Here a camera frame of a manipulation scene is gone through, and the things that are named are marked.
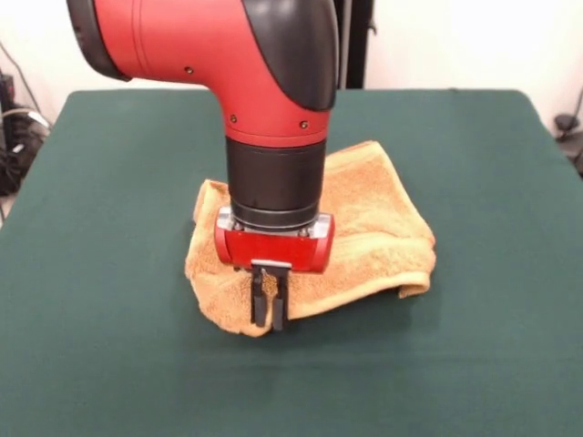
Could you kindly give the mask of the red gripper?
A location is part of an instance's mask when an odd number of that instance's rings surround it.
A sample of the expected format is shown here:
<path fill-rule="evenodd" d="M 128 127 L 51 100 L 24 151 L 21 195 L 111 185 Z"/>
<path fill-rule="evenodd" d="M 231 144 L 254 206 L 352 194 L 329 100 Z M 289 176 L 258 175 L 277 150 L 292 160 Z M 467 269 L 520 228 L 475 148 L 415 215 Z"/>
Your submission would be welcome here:
<path fill-rule="evenodd" d="M 328 266 L 335 222 L 320 216 L 308 228 L 286 232 L 237 229 L 232 216 L 218 216 L 214 243 L 219 260 L 236 268 L 251 270 L 251 322 L 264 326 L 267 299 L 260 266 L 287 267 L 297 272 L 321 273 Z M 274 269 L 276 294 L 272 301 L 272 327 L 283 330 L 288 321 L 289 269 Z"/>

